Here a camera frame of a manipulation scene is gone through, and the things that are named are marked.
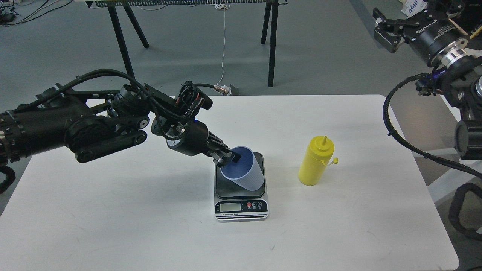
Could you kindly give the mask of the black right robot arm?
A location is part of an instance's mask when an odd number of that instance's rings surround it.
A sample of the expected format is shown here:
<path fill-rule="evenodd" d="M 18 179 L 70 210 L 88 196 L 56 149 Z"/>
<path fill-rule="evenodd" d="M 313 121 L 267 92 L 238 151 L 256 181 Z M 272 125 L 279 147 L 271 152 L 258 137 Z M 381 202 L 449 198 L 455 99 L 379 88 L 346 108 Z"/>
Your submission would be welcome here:
<path fill-rule="evenodd" d="M 406 78 L 387 95 L 383 121 L 388 136 L 423 158 L 481 179 L 480 170 L 417 149 L 396 131 L 389 116 L 390 101 L 396 91 L 415 82 L 420 95 L 440 94 L 459 110 L 461 120 L 456 125 L 454 148 L 463 160 L 481 160 L 481 57 L 466 49 L 469 34 L 453 20 L 464 8 L 462 0 L 429 0 L 426 9 L 396 20 L 375 8 L 374 39 L 391 53 L 406 43 L 432 68 L 430 73 Z"/>

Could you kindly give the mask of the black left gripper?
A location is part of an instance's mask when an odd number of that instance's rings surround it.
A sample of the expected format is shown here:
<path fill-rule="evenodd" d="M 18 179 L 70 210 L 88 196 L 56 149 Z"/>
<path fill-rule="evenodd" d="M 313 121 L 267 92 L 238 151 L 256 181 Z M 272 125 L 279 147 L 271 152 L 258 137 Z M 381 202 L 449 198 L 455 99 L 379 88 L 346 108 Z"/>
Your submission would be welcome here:
<path fill-rule="evenodd" d="M 192 122 L 181 139 L 166 142 L 169 149 L 187 156 L 195 156 L 200 153 L 210 156 L 210 153 L 213 152 L 212 161 L 215 166 L 220 168 L 231 162 L 237 163 L 241 159 L 241 154 L 222 145 L 220 139 L 209 132 L 207 126 L 200 121 Z"/>

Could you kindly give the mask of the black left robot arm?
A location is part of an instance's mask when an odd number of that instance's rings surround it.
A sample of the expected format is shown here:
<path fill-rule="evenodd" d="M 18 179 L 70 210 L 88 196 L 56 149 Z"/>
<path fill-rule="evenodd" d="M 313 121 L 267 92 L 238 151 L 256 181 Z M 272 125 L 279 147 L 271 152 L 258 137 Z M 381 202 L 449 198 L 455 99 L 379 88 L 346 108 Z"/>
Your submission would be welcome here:
<path fill-rule="evenodd" d="M 23 158 L 66 146 L 86 163 L 145 142 L 150 113 L 152 134 L 164 137 L 170 149 L 202 153 L 220 168 L 238 162 L 241 154 L 196 120 L 200 109 L 212 106 L 200 87 L 219 90 L 187 81 L 172 98 L 118 70 L 98 69 L 1 113 L 1 192 L 16 179 L 8 164 Z"/>

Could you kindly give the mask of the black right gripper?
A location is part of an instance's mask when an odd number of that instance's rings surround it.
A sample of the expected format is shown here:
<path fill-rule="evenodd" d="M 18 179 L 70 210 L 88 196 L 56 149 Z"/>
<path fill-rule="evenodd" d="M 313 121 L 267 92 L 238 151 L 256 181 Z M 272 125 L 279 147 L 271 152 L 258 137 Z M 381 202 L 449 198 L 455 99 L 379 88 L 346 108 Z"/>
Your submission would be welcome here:
<path fill-rule="evenodd" d="M 409 45 L 428 67 L 451 67 L 467 56 L 468 34 L 454 20 L 465 9 L 463 0 L 426 0 L 426 21 L 421 28 L 410 30 Z M 388 52 L 394 53 L 403 43 L 404 29 L 418 26 L 411 19 L 388 19 L 378 8 L 372 10 L 375 19 L 373 38 Z"/>

